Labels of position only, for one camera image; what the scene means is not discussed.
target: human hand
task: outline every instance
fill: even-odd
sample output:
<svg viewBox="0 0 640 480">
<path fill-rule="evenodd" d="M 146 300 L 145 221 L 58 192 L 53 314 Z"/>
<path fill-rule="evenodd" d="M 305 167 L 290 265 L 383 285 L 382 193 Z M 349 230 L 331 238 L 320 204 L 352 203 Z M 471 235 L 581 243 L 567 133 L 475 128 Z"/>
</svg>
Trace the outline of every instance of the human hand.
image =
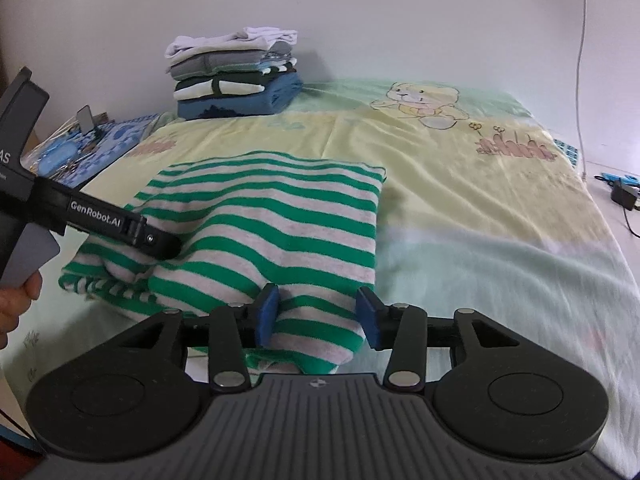
<svg viewBox="0 0 640 480">
<path fill-rule="evenodd" d="M 42 276 L 34 272 L 20 288 L 0 289 L 0 349 L 7 345 L 7 334 L 18 328 L 18 318 L 37 300 L 42 288 Z"/>
</svg>

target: gray folded shirt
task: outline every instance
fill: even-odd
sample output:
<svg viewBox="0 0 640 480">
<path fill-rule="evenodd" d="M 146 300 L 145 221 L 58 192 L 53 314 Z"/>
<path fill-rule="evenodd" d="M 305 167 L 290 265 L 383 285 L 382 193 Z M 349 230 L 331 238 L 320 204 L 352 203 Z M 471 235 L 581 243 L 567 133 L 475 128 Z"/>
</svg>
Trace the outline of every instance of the gray folded shirt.
<svg viewBox="0 0 640 480">
<path fill-rule="evenodd" d="M 285 41 L 276 41 L 270 50 L 227 50 L 205 52 L 197 56 L 185 59 L 167 69 L 176 81 L 182 81 L 190 77 L 209 76 L 218 72 L 224 72 L 222 67 L 229 70 L 248 71 L 258 70 L 258 65 L 264 62 L 286 61 L 290 57 L 291 45 Z"/>
</svg>

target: striped garment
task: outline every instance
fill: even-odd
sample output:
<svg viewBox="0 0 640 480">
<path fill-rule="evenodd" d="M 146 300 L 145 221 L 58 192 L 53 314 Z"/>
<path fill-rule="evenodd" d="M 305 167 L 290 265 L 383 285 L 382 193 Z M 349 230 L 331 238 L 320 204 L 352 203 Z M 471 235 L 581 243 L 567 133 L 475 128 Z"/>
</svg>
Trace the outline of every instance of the striped garment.
<svg viewBox="0 0 640 480">
<path fill-rule="evenodd" d="M 269 348 L 248 351 L 256 373 L 334 372 L 364 339 L 354 295 L 373 286 L 376 213 L 385 170 L 366 164 L 250 152 L 175 164 L 127 206 L 178 234 L 180 255 L 160 262 L 90 236 L 60 285 L 150 316 L 177 307 L 202 316 L 280 286 Z"/>
</svg>

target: finger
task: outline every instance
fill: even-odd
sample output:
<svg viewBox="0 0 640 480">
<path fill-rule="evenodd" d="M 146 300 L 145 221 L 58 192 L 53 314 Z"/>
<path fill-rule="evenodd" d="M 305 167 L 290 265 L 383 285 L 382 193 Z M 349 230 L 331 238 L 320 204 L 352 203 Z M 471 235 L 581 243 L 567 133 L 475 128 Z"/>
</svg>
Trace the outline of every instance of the finger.
<svg viewBox="0 0 640 480">
<path fill-rule="evenodd" d="M 0 312 L 8 316 L 21 316 L 31 305 L 31 300 L 24 290 L 0 290 Z"/>
<path fill-rule="evenodd" d="M 7 314 L 0 314 L 0 332 L 7 333 L 13 332 L 18 328 L 20 319 L 18 316 L 8 316 Z"/>
<path fill-rule="evenodd" d="M 41 290 L 42 275 L 36 270 L 24 283 L 24 291 L 32 300 L 37 300 L 40 297 Z"/>
</svg>

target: bed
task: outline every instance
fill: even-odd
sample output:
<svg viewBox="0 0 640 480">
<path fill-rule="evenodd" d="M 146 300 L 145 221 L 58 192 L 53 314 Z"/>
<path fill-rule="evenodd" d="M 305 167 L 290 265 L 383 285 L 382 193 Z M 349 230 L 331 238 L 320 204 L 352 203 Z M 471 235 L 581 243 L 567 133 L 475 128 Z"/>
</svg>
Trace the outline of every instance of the bed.
<svg viewBox="0 0 640 480">
<path fill-rule="evenodd" d="M 424 96 L 436 105 L 417 105 Z M 626 478 L 638 472 L 638 288 L 569 160 L 518 102 L 434 83 L 306 85 L 277 116 L 170 122 L 85 191 L 124 206 L 168 165 L 253 150 L 384 166 L 379 297 L 430 316 L 474 308 L 588 370 L 610 399 L 594 453 Z M 20 402 L 47 371 L 132 323 L 58 287 L 84 238 L 60 239 L 41 299 L 0 352 Z M 203 359 L 190 359 L 194 376 Z M 381 373 L 387 359 L 363 347 L 338 372 Z M 430 350 L 429 362 L 431 380 L 449 368 L 446 352 Z"/>
</svg>

